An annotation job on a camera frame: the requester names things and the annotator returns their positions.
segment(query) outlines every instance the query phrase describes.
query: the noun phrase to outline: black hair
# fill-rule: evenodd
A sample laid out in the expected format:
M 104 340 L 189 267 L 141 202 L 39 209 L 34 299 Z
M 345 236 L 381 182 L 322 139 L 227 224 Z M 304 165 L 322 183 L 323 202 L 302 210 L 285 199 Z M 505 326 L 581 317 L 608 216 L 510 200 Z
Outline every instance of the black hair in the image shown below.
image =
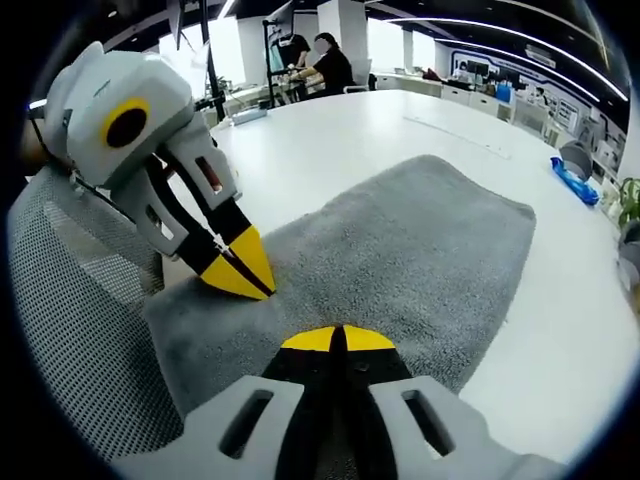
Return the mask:
M 334 36 L 331 35 L 329 32 L 319 33 L 318 35 L 316 35 L 316 38 L 314 38 L 313 41 L 316 42 L 320 39 L 326 40 L 327 42 L 329 42 L 329 45 L 331 45 L 334 48 L 340 48 L 340 45 L 338 45 L 338 42 L 336 42 L 336 39 L 334 38 Z

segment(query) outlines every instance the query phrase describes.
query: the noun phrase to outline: gray cloth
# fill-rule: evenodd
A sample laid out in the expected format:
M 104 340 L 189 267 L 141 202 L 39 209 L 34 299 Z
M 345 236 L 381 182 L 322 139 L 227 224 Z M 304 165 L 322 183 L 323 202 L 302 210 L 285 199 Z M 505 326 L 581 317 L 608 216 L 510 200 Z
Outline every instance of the gray cloth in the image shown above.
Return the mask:
M 193 278 L 147 302 L 178 411 L 260 375 L 292 335 L 335 324 L 384 334 L 413 375 L 458 392 L 506 316 L 534 228 L 529 206 L 439 158 L 383 172 L 264 239 L 270 299 L 223 296 Z

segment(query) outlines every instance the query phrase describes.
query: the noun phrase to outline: window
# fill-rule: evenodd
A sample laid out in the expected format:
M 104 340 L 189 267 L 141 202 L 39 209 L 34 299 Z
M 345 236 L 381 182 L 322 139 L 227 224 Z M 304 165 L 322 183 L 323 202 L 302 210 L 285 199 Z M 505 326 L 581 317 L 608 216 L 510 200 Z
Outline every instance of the window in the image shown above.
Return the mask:
M 422 33 L 413 32 L 413 66 L 423 70 L 436 66 L 436 42 Z
M 404 67 L 402 27 L 370 18 L 367 22 L 367 40 L 371 66 L 376 70 Z
M 182 30 L 180 50 L 176 50 L 173 35 L 160 38 L 160 54 L 165 57 L 176 71 L 191 85 L 194 98 L 201 98 L 205 92 L 207 65 L 202 55 L 202 33 L 200 25 Z M 231 81 L 233 85 L 245 83 L 240 34 L 235 17 L 226 17 L 209 22 L 211 55 L 216 75 Z

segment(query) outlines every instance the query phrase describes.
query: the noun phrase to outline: gray mesh chair back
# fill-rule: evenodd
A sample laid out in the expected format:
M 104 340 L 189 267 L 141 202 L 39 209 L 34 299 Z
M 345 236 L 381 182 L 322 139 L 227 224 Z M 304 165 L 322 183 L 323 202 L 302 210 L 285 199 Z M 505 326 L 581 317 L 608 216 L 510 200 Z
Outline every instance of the gray mesh chair back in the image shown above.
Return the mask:
M 141 317 L 163 287 L 161 258 L 132 225 L 45 167 L 9 212 L 17 313 L 34 362 L 80 435 L 105 460 L 182 432 Z
M 569 142 L 561 147 L 560 156 L 567 170 L 585 182 L 589 180 L 593 174 L 593 160 L 580 142 Z

